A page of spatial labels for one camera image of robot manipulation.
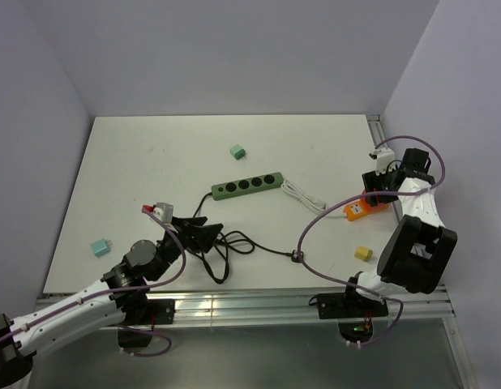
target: green power strip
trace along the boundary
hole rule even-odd
[[[215,201],[231,199],[232,197],[279,188],[283,181],[283,174],[270,173],[263,176],[213,185],[211,186],[211,194]]]

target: white tabletop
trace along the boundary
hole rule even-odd
[[[235,160],[236,143],[247,151]],[[140,212],[144,203],[172,203],[174,215],[191,216],[211,185],[282,172],[329,204],[360,193],[361,175],[375,168],[368,156],[373,141],[363,115],[196,116],[97,118],[79,170],[54,253],[45,293],[73,293],[101,278],[139,239],[162,239],[163,230]],[[315,214],[281,189],[234,199],[207,199],[202,216],[242,230],[258,243],[292,251]],[[370,270],[396,227],[389,210],[355,222],[321,220],[308,234],[306,259],[321,272],[348,279]],[[90,243],[112,241],[110,253],[96,258]],[[357,246],[374,251],[363,263]],[[223,261],[207,256],[221,277]],[[180,259],[162,276],[171,277]],[[163,289],[221,291],[311,288],[334,284],[311,275],[288,258],[257,250],[231,253],[231,275],[215,284],[203,264],[188,255],[184,274]]]

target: white backdrop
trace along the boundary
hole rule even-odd
[[[0,313],[34,307],[90,125],[23,3],[0,0]]]
[[[441,0],[384,124],[443,154],[436,201],[458,232],[445,284],[481,385],[500,388],[501,0]]]
[[[25,0],[94,116],[382,113],[438,0]]]

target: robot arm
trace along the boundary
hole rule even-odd
[[[153,215],[174,227],[184,249],[207,253],[223,225],[204,226],[206,217],[172,217],[165,205],[151,207]],[[168,234],[156,245],[141,240],[131,247],[118,265],[81,292],[12,320],[0,314],[0,339],[18,332],[0,343],[0,388],[26,376],[32,369],[35,356],[51,353],[102,327],[139,323],[148,313],[146,281],[159,280],[180,254],[177,244]],[[136,288],[118,290],[124,287]],[[50,317],[32,324],[46,315]]]
[[[432,293],[451,257],[457,235],[446,229],[439,218],[435,191],[431,189],[435,180],[428,174],[429,153],[408,149],[398,168],[393,164],[394,153],[387,147],[371,155],[377,160],[377,169],[362,175],[366,191],[427,191],[416,196],[398,196],[403,217],[380,255],[376,270],[358,275],[358,285],[381,294]],[[366,201],[374,207],[396,199],[376,196]],[[357,292],[373,298],[361,289]]]

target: white cable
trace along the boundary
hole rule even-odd
[[[300,201],[310,209],[313,213],[316,213],[317,215],[320,215],[321,213],[325,212],[328,209],[327,204],[321,200],[317,199],[316,197],[312,197],[308,194],[306,194],[301,188],[297,185],[295,185],[293,182],[289,180],[284,180],[283,183],[281,184],[281,189],[291,197],[294,197],[296,200]]]

